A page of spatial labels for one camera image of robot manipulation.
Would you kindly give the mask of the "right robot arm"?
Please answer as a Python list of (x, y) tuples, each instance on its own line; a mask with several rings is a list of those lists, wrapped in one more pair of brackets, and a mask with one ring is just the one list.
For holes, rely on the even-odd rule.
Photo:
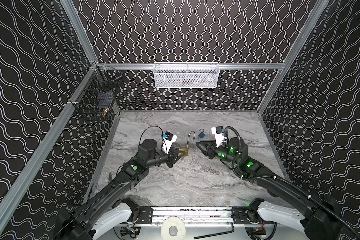
[(240, 179), (255, 183), (275, 198), (292, 206), (276, 206), (256, 198), (242, 212), (234, 213), (234, 220), (252, 224), (278, 223), (304, 233), (310, 240), (335, 240), (343, 224), (339, 207), (331, 197), (309, 194), (281, 178), (248, 154), (248, 145), (241, 138), (232, 138), (217, 146), (215, 141), (200, 141), (197, 147), (209, 159), (219, 159)]

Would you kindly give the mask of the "small blue padlock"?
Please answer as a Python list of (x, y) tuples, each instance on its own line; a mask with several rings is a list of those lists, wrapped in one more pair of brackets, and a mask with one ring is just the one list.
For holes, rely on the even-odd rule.
[(203, 139), (206, 135), (205, 135), (205, 133), (204, 133), (204, 129), (200, 129), (199, 130), (199, 134), (198, 134), (198, 138), (199, 139)]

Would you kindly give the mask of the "brass padlock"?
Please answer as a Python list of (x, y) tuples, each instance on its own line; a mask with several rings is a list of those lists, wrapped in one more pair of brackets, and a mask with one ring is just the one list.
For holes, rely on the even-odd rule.
[(190, 131), (189, 134), (188, 134), (186, 146), (185, 146), (185, 147), (181, 147), (181, 148), (188, 148), (188, 149), (190, 149), (190, 147), (194, 146), (194, 144), (195, 144), (195, 139), (196, 139), (196, 132), (195, 132), (195, 131)]

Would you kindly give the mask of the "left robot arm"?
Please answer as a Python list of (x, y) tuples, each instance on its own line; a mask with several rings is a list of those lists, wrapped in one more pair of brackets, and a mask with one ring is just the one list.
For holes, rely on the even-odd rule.
[(173, 167), (186, 152), (158, 146), (146, 139), (138, 145), (137, 153), (126, 162), (113, 180), (80, 207), (61, 211), (56, 219), (54, 240), (97, 240), (115, 226), (133, 225), (139, 220), (139, 205), (122, 196), (141, 182), (151, 167), (163, 164)]

